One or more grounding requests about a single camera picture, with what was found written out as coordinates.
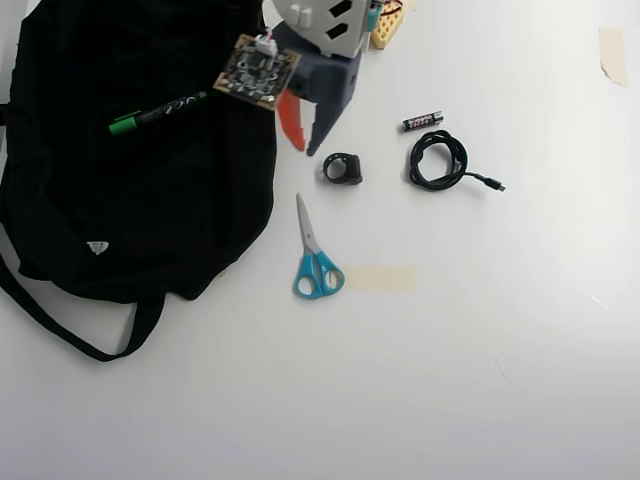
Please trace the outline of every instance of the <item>tape strip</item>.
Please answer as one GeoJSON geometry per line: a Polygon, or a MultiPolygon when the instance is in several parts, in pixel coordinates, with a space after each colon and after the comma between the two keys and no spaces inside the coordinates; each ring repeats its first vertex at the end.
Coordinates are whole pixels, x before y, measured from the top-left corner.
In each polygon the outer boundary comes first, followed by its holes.
{"type": "Polygon", "coordinates": [[[366,292],[408,292],[416,289],[413,267],[351,266],[343,269],[345,288],[366,292]]]}
{"type": "Polygon", "coordinates": [[[602,71],[613,83],[628,87],[624,31],[620,28],[600,29],[600,62],[602,71]]]}

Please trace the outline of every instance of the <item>scissor blade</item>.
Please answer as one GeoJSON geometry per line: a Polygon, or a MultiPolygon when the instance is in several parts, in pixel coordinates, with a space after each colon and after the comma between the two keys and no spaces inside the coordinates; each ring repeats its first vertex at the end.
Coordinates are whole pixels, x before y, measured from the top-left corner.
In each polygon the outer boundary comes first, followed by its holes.
{"type": "Polygon", "coordinates": [[[300,234],[302,235],[302,245],[304,246],[304,252],[318,253],[320,252],[320,246],[316,241],[316,236],[313,234],[313,228],[311,228],[311,220],[309,219],[307,207],[302,200],[302,195],[296,195],[296,202],[298,204],[298,220],[300,221],[300,234]]]}

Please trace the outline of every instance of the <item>black bag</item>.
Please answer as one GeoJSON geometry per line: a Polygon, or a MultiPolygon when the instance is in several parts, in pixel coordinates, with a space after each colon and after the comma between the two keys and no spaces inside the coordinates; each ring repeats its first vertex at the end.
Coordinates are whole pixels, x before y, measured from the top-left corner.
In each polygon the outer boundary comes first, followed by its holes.
{"type": "Polygon", "coordinates": [[[115,118],[207,90],[259,0],[42,0],[24,20],[0,220],[20,273],[137,303],[131,340],[103,353],[45,313],[0,259],[0,286],[102,362],[142,346],[165,294],[192,300],[259,236],[273,205],[274,115],[225,95],[128,136],[115,118]]]}

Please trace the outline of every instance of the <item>electronic chip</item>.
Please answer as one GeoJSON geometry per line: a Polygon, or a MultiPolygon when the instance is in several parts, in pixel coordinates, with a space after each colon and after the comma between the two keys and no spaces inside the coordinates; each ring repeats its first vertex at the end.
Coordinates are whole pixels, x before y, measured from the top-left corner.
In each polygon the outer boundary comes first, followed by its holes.
{"type": "Polygon", "coordinates": [[[278,50],[274,56],[267,55],[258,49],[256,39],[240,35],[213,88],[273,111],[299,60],[300,54],[291,50],[278,50]]]}

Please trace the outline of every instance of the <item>bag strap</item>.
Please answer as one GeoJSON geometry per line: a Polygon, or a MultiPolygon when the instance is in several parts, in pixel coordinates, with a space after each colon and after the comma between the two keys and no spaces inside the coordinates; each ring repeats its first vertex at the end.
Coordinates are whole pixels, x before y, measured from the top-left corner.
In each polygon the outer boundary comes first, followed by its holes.
{"type": "Polygon", "coordinates": [[[149,337],[153,329],[158,324],[162,309],[164,308],[165,296],[139,302],[136,307],[136,315],[133,320],[133,330],[129,344],[123,352],[117,355],[110,355],[98,350],[93,345],[85,342],[45,312],[40,305],[33,299],[31,295],[18,283],[13,274],[7,268],[7,264],[0,255],[0,287],[13,298],[36,322],[57,335],[65,342],[70,343],[85,355],[98,360],[100,362],[111,362],[118,358],[128,357],[138,350],[149,337]]]}

